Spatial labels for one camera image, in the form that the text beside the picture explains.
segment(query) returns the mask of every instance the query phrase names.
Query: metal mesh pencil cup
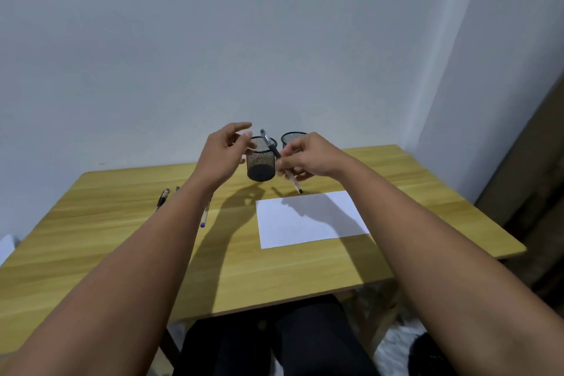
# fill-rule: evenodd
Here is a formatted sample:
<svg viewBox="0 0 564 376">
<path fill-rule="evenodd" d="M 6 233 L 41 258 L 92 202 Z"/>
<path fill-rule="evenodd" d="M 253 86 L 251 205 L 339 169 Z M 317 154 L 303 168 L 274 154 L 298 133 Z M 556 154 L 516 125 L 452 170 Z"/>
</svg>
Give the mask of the metal mesh pencil cup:
<svg viewBox="0 0 564 376">
<path fill-rule="evenodd" d="M 307 135 L 305 132 L 291 131 L 286 132 L 280 139 L 282 140 L 282 149 L 286 147 L 286 144 L 290 143 L 294 138 L 302 137 Z"/>
<path fill-rule="evenodd" d="M 275 146 L 278 145 L 275 139 L 271 138 L 271 140 Z M 255 181 L 270 180 L 275 174 L 274 153 L 268 148 L 262 137 L 253 137 L 251 141 L 257 145 L 257 148 L 247 155 L 247 177 Z"/>
</svg>

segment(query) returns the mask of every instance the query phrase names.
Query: ballpoint pen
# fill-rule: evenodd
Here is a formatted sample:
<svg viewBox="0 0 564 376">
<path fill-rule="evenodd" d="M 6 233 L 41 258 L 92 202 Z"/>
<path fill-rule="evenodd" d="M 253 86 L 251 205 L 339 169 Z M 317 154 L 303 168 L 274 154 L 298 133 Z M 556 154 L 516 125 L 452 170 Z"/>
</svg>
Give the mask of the ballpoint pen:
<svg viewBox="0 0 564 376">
<path fill-rule="evenodd" d="M 274 153 L 274 156 L 277 159 L 280 159 L 282 157 L 280 155 L 280 152 L 276 148 L 276 145 L 272 141 L 270 141 L 269 137 L 266 135 L 265 130 L 261 130 L 261 137 L 264 140 L 264 142 L 266 143 L 266 145 L 268 146 L 268 148 L 271 150 L 271 152 Z M 296 187 L 296 190 L 298 191 L 298 193 L 303 193 L 303 190 L 300 187 L 300 183 L 298 183 L 298 181 L 296 180 L 296 178 L 292 174 L 292 171 L 290 171 L 289 169 L 286 169 L 285 171 L 286 171 L 286 175 L 287 175 L 288 179 L 292 180 L 292 183 Z"/>
<path fill-rule="evenodd" d="M 159 208 L 161 208 L 161 206 L 165 203 L 166 197 L 169 195 L 169 192 L 170 192 L 170 189 L 165 189 L 165 190 L 162 191 L 161 197 L 157 201 L 157 208 L 155 209 L 155 211 L 157 211 Z"/>
<path fill-rule="evenodd" d="M 212 203 L 212 196 L 210 196 L 210 200 L 208 201 L 208 205 L 206 205 L 206 209 L 204 210 L 204 213 L 202 214 L 202 219 L 200 220 L 200 227 L 201 228 L 205 228 L 206 227 L 206 220 L 208 220 L 208 212 L 210 211 L 210 204 Z"/>
</svg>

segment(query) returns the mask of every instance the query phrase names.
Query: person's left arm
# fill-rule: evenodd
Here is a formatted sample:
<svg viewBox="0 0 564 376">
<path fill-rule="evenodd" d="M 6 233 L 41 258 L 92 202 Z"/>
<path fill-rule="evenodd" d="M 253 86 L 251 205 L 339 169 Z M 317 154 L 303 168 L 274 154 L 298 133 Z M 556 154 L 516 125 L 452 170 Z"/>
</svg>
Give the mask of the person's left arm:
<svg viewBox="0 0 564 376">
<path fill-rule="evenodd" d="M 249 152 L 229 124 L 208 137 L 192 176 L 47 316 L 5 375 L 146 374 L 184 278 L 200 218 Z"/>
</svg>

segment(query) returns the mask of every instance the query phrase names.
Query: person's right arm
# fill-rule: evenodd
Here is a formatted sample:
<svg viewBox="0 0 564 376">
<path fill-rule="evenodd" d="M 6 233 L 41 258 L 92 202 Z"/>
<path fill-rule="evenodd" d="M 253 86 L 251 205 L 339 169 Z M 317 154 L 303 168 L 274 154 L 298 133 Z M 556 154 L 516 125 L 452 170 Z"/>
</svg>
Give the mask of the person's right arm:
<svg viewBox="0 0 564 376">
<path fill-rule="evenodd" d="M 472 241 L 317 133 L 277 170 L 340 181 L 402 292 L 460 374 L 564 374 L 564 322 Z"/>
</svg>

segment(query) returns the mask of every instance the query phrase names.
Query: person's right hand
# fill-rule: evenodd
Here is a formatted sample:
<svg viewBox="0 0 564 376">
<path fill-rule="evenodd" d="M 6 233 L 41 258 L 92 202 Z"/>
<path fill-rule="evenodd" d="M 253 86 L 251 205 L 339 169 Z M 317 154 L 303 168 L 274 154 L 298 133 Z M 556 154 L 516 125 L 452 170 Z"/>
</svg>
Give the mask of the person's right hand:
<svg viewBox="0 0 564 376">
<path fill-rule="evenodd" d="M 316 132 L 293 139 L 280 155 L 282 158 L 276 161 L 278 175 L 289 169 L 298 181 L 313 176 L 335 178 L 351 158 Z"/>
</svg>

